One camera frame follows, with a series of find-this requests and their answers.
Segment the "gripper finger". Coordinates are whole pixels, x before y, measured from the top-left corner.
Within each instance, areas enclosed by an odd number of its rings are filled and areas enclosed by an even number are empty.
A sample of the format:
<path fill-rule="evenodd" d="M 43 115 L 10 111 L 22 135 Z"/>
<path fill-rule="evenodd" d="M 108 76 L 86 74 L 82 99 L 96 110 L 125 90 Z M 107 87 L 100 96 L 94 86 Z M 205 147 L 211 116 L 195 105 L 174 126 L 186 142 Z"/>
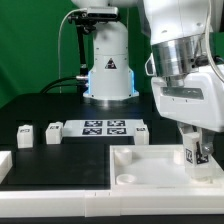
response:
<path fill-rule="evenodd" d="M 178 122 L 177 123 L 178 129 L 182 136 L 182 140 L 184 144 L 189 144 L 192 142 L 191 134 L 193 133 L 193 127 L 191 125 Z"/>
<path fill-rule="evenodd" d="M 199 158 L 206 160 L 214 152 L 214 133 L 204 128 L 198 128 L 197 131 L 199 133 Z"/>

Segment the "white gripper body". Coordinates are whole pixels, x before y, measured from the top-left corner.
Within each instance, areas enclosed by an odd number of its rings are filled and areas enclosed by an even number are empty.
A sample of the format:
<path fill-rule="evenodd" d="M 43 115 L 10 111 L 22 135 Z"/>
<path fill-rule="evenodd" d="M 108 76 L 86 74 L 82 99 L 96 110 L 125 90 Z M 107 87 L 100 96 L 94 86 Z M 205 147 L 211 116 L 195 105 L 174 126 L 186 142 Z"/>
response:
<path fill-rule="evenodd" d="M 152 92 L 162 117 L 224 132 L 224 83 L 210 66 L 188 74 L 183 87 L 168 87 L 167 82 L 157 76 L 153 55 L 145 63 L 145 70 L 152 77 Z"/>

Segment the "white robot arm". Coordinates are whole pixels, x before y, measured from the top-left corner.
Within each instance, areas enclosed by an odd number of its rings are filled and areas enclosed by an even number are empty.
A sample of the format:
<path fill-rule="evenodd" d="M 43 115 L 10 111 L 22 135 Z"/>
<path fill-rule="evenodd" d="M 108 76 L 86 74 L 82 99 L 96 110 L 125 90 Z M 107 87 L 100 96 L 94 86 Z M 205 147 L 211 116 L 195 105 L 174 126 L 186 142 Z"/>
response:
<path fill-rule="evenodd" d="M 151 85 L 159 114 L 200 129 L 201 150 L 224 159 L 224 62 L 212 55 L 223 0 L 136 0 L 150 37 Z"/>

